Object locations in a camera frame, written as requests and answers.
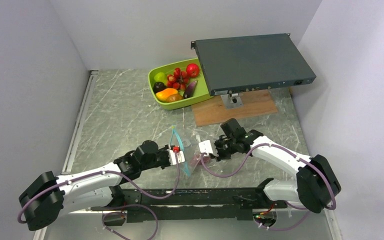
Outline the clear zip top bag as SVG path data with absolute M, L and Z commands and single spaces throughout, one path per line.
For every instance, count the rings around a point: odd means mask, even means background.
M 196 154 L 201 154 L 203 157 L 204 154 L 200 153 L 198 144 L 200 142 L 203 142 L 204 140 L 201 140 L 201 137 L 199 135 L 193 135 L 191 139 L 184 138 L 179 134 L 179 132 L 176 129 L 175 125 L 171 126 L 171 137 L 169 141 L 169 147 L 172 146 L 179 146 L 180 149 L 184 152 L 185 162 L 182 164 L 178 164 L 175 166 L 180 167 L 180 170 L 185 173 L 187 177 L 191 177 L 196 167 L 190 166 L 190 161 Z

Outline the magenta fake sweet potato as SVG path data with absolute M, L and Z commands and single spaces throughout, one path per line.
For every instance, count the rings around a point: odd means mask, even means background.
M 195 154 L 190 160 L 189 165 L 195 168 L 196 166 L 202 165 L 202 161 L 207 164 L 211 160 L 211 157 L 209 155 L 204 155 L 203 157 L 201 155 L 201 153 Z

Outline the orange fake fruit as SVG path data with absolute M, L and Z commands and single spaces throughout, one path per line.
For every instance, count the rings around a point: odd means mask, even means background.
M 160 102 L 166 102 L 167 98 L 171 95 L 178 94 L 178 90 L 175 88 L 166 88 L 162 91 L 159 91 L 155 94 L 155 97 Z

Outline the purple fake eggplant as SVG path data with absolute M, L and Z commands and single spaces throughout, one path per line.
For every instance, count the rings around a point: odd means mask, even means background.
M 192 81 L 185 89 L 183 93 L 184 99 L 189 99 L 194 95 L 195 88 L 197 86 L 198 80 Z

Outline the dark purple fake fruit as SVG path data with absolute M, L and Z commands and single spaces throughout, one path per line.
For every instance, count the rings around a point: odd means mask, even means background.
M 153 93 L 156 94 L 156 93 L 159 93 L 159 92 L 165 90 L 166 88 L 167 88 L 167 86 L 163 82 L 157 81 L 154 83 L 152 90 L 153 90 Z

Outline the red fake lychee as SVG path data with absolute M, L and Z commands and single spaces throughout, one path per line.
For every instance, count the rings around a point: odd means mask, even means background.
M 175 82 L 172 84 L 172 87 L 176 90 L 179 90 L 181 88 L 181 84 L 179 82 Z
M 177 78 L 175 76 L 173 76 L 172 74 L 169 74 L 167 76 L 167 80 L 168 80 L 168 82 L 175 83 L 177 81 Z

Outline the red fake apple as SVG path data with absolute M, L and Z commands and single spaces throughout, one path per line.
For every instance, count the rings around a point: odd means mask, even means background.
M 196 63 L 190 63 L 186 67 L 187 76 L 190 78 L 196 78 L 200 74 L 200 67 Z

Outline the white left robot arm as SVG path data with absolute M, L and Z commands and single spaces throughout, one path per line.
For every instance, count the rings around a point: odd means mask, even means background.
M 146 140 L 102 167 L 73 175 L 44 172 L 19 196 L 21 210 L 17 221 L 36 231 L 53 223 L 61 214 L 82 208 L 117 210 L 123 205 L 124 196 L 113 188 L 126 182 L 135 186 L 134 180 L 149 169 L 178 167 L 181 162 L 178 153 L 182 150 L 176 145 L 160 148 L 156 142 Z

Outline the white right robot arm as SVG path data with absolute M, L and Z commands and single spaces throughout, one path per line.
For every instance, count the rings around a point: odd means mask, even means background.
M 292 180 L 264 180 L 255 194 L 260 207 L 267 208 L 274 202 L 283 201 L 298 203 L 313 213 L 337 208 L 336 196 L 342 188 L 326 157 L 295 152 L 257 130 L 246 131 L 234 118 L 220 127 L 224 134 L 214 144 L 216 160 L 227 160 L 233 154 L 241 153 L 247 158 L 267 161 L 292 176 Z

